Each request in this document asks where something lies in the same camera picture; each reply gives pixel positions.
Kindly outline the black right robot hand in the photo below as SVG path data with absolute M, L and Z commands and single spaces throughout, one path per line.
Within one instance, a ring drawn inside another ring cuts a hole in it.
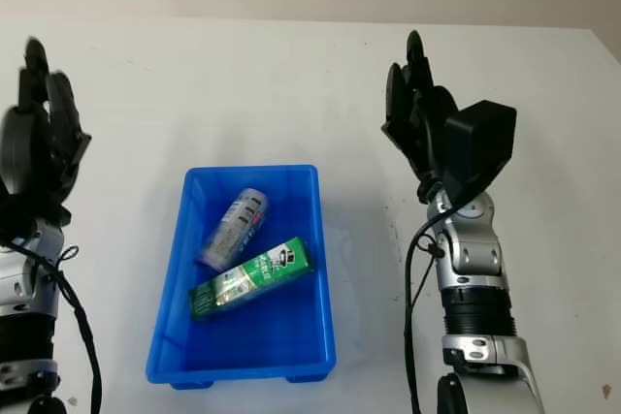
M 427 204 L 441 188 L 443 126 L 457 106 L 446 88 L 434 84 L 416 30 L 409 33 L 406 60 L 389 68 L 381 131 L 405 155 L 419 181 L 417 197 Z

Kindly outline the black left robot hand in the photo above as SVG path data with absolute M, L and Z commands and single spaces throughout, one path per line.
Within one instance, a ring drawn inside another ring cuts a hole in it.
M 38 220 L 71 222 L 63 203 L 74 188 L 91 136 L 84 132 L 69 78 L 51 71 L 43 44 L 28 39 L 17 104 L 1 120 L 1 238 L 28 238 Z

